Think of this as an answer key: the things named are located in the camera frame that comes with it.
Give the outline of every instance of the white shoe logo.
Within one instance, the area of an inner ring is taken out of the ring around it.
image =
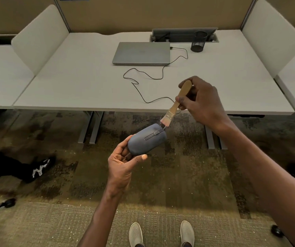
[[[35,175],[36,172],[39,174],[39,176],[41,176],[41,175],[43,174],[43,168],[46,167],[46,166],[48,165],[49,161],[50,161],[50,160],[48,159],[48,162],[47,162],[46,164],[41,165],[39,170],[38,170],[38,169],[34,169],[34,170],[33,170],[33,173],[32,173],[32,177],[34,178],[34,175]]]

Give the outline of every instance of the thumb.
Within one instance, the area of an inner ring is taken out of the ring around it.
[[[182,106],[185,106],[186,108],[192,107],[194,103],[194,101],[190,100],[186,96],[176,96],[175,100]]]
[[[143,162],[146,159],[147,159],[146,154],[139,155],[139,156],[132,158],[130,161],[127,162],[127,166],[129,168],[129,171],[131,171],[134,168],[134,166],[136,166],[139,162]]]

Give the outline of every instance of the laptop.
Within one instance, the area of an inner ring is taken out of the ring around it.
[[[170,63],[169,42],[120,42],[113,64],[167,65]]]

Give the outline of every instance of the black mesh pen holder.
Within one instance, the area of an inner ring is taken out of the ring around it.
[[[191,50],[193,52],[202,52],[203,47],[205,46],[206,40],[207,40],[208,34],[203,31],[197,31],[195,32],[192,45],[191,45]]]

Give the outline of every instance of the person's left hand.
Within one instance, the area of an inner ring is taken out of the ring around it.
[[[109,162],[109,178],[108,188],[111,193],[116,195],[119,192],[124,192],[130,183],[131,171],[138,162],[147,159],[147,155],[132,157],[127,147],[128,141],[132,135],[128,136],[124,141],[117,145],[116,149],[108,158]]]

